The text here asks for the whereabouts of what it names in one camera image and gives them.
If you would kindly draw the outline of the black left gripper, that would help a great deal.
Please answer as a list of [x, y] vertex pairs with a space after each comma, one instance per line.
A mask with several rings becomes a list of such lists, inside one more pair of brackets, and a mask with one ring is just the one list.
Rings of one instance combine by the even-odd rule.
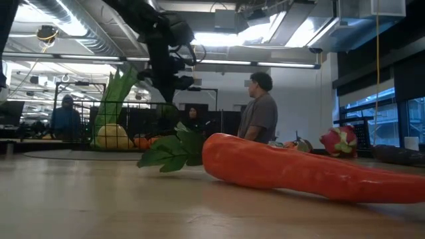
[[147, 41], [147, 49], [153, 85], [158, 89], [165, 102], [171, 104], [175, 94], [175, 76], [172, 71], [169, 46], [162, 37], [153, 35]]

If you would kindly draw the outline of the grey round mat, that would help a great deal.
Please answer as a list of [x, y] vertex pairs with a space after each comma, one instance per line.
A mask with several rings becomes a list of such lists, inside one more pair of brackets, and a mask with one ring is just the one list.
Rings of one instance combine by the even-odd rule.
[[77, 151], [70, 149], [30, 151], [23, 153], [26, 157], [40, 159], [81, 160], [81, 161], [139, 161], [140, 152], [112, 152], [112, 151]]

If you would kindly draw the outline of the person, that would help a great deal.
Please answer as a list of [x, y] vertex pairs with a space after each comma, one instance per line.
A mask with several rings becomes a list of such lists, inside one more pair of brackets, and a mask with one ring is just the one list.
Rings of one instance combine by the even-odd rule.
[[270, 95], [272, 78], [265, 72], [250, 75], [248, 94], [252, 100], [246, 106], [237, 136], [249, 141], [268, 144], [273, 141], [278, 122], [278, 107]]
[[62, 98], [61, 107], [54, 109], [51, 128], [56, 139], [77, 141], [80, 138], [80, 114], [73, 105], [74, 99], [67, 94]]
[[193, 132], [205, 134], [205, 123], [196, 108], [191, 107], [183, 124]]

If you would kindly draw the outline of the round ceiling device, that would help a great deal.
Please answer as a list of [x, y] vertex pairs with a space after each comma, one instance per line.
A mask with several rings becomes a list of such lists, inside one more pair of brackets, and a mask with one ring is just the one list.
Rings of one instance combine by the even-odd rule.
[[40, 29], [37, 30], [36, 37], [46, 44], [52, 44], [56, 36], [59, 34], [59, 29], [51, 25], [42, 25]]

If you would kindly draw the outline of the white cup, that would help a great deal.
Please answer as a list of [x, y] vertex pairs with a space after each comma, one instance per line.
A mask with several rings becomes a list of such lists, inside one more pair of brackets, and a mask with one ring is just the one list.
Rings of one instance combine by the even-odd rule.
[[404, 148], [419, 151], [419, 138], [418, 137], [405, 137], [404, 138]]

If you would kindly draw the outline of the dark monitor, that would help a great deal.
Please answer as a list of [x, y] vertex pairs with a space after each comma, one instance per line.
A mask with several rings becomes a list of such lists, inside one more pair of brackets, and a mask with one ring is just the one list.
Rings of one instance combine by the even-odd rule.
[[24, 105], [20, 101], [0, 102], [0, 125], [19, 125]]

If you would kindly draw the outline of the orange carrot with green leaves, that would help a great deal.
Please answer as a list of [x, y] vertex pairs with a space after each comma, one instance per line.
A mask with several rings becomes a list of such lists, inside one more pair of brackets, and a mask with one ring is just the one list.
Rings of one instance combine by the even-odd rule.
[[209, 175], [227, 183], [290, 189], [344, 202], [425, 202], [425, 176], [368, 168], [225, 133], [204, 137], [182, 123], [173, 134], [155, 140], [137, 166], [158, 166], [162, 173], [203, 166]]

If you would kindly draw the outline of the yellow lumpy fruit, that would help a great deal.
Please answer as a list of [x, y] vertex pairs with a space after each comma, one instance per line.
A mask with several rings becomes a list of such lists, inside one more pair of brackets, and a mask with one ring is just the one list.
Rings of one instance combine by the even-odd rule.
[[97, 132], [94, 144], [101, 149], [134, 148], [134, 143], [128, 137], [125, 129], [116, 123], [103, 125]]

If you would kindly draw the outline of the long ceiling light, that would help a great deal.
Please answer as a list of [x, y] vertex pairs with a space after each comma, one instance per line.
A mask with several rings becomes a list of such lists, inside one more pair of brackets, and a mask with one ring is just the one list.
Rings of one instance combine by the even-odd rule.
[[212, 60], [212, 59], [197, 59], [197, 64], [214, 64], [214, 65], [234, 65], [234, 66], [260, 66], [271, 68], [304, 68], [304, 69], [320, 69], [320, 64], [306, 64], [293, 62], [255, 62], [241, 60]]

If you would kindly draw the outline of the green leafy vegetable stalk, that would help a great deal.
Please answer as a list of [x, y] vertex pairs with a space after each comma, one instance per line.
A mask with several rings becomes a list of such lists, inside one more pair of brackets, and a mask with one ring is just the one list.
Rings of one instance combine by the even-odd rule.
[[100, 101], [100, 107], [94, 121], [96, 137], [101, 127], [109, 123], [117, 123], [125, 98], [130, 93], [133, 85], [138, 82], [137, 70], [132, 66], [122, 75], [119, 69], [115, 73], [110, 73], [108, 85]]

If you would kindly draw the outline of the orange tangerine bunch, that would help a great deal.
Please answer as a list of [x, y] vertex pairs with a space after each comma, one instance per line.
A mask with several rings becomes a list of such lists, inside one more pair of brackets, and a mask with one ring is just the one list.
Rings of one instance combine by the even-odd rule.
[[136, 134], [134, 135], [133, 142], [135, 146], [139, 149], [150, 149], [156, 140], [158, 140], [161, 136], [155, 135], [152, 133], [149, 134]]
[[306, 153], [311, 153], [313, 151], [313, 146], [312, 144], [304, 139], [301, 138], [298, 135], [298, 132], [296, 131], [296, 139], [293, 141], [287, 141], [283, 143], [284, 148], [288, 148], [288, 149], [296, 149], [298, 151], [303, 151]]

